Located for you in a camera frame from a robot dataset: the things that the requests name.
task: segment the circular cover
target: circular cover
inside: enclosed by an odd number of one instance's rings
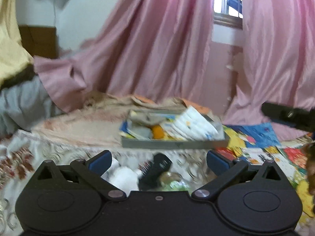
[[[38,232],[69,232],[92,220],[101,207],[93,190],[33,190],[22,192],[16,214],[23,226]]]
[[[218,197],[219,211],[232,224],[252,232],[292,228],[300,219],[302,204],[293,188],[281,189],[278,182],[231,186]]]

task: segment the box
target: box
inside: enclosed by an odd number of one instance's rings
[[[183,111],[169,111],[169,110],[134,110],[135,112],[151,112],[151,113],[163,113],[163,114],[181,114]],[[208,121],[212,121],[210,117],[203,114]],[[223,140],[213,141],[164,141],[159,139],[139,140],[136,138],[121,137],[122,147],[124,148],[141,148],[141,149],[214,149],[219,147],[227,147],[230,137],[224,133]]]
[[[19,26],[22,46],[31,56],[57,58],[56,28],[46,26]]]

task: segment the white wall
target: white wall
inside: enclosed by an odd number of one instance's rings
[[[47,26],[54,26],[56,21],[59,46],[75,50],[85,39],[97,35],[116,1],[17,0],[17,20],[19,24]],[[215,25],[213,41],[242,46],[242,31]]]

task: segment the hand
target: hand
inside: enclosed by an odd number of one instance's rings
[[[306,155],[308,161],[306,162],[306,170],[308,173],[309,188],[311,195],[315,196],[315,143],[306,144],[301,151]]]

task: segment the yellow curtain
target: yellow curtain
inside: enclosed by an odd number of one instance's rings
[[[22,47],[15,2],[0,0],[0,87],[4,80],[33,63],[32,56]]]

